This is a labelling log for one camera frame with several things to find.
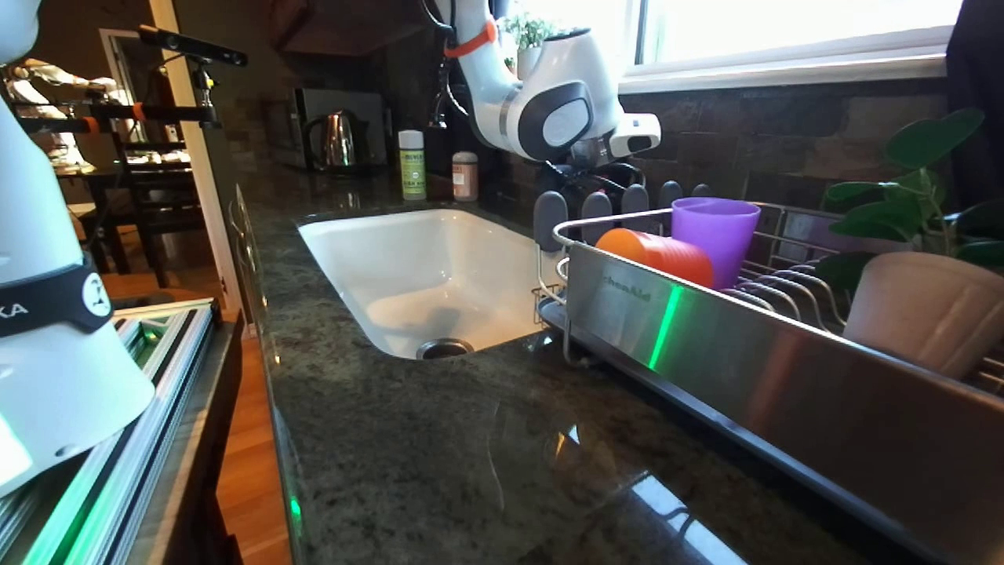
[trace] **kitchen counter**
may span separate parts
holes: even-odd
[[[378,352],[294,226],[400,211],[387,183],[266,170],[243,194],[298,561],[700,561],[676,528],[746,561],[906,560],[613,367]]]

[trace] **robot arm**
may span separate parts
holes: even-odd
[[[435,0],[453,33],[467,86],[475,132],[526,162],[564,162],[578,142],[604,142],[610,156],[627,156],[662,142],[659,120],[626,115],[604,55],[588,30],[542,43],[538,70],[518,81],[498,55],[488,0]]]

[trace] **stainless steel dish rack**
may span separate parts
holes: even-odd
[[[725,292],[574,238],[670,213],[554,231],[569,259],[557,298],[569,360],[571,343],[591,350],[917,557],[1004,560],[1004,403],[986,393],[1004,384],[1000,360],[973,388],[845,339],[814,265],[847,242],[814,211],[766,203],[754,260]]]

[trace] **white sink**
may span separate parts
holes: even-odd
[[[484,352],[541,332],[533,292],[560,279],[533,238],[464,211],[306,223],[300,238],[393,358]]]

